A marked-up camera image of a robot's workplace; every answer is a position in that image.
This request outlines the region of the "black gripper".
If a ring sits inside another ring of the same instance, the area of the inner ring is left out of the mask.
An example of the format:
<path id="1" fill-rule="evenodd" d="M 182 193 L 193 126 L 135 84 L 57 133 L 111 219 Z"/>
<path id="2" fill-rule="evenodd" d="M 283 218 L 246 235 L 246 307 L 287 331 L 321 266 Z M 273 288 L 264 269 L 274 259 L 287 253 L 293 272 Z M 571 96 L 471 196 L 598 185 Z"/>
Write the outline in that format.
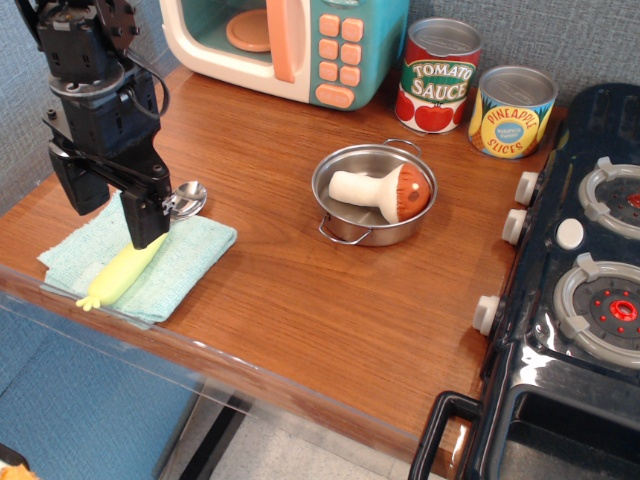
<path id="1" fill-rule="evenodd" d="M 154 149 L 164 112 L 155 73 L 134 62 L 115 65 L 106 77 L 82 83 L 49 77 L 62 110 L 47 113 L 53 139 L 49 157 L 71 206 L 81 216 L 109 198 L 120 199 L 131 242 L 144 249 L 169 231 L 168 167 Z"/>

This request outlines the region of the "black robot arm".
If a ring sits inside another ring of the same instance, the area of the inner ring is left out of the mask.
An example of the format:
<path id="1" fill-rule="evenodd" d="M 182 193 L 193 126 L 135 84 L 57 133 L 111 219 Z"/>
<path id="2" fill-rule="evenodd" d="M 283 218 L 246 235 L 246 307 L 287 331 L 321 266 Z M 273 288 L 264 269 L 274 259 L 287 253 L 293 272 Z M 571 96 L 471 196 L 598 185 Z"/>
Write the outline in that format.
<path id="1" fill-rule="evenodd" d="M 49 87 L 62 108 L 44 119 L 49 157 L 80 215 L 121 192 L 133 246 L 169 230 L 169 169 L 153 141 L 169 106 L 161 76 L 130 45 L 140 30 L 127 1 L 20 1 L 23 21 L 44 53 Z"/>

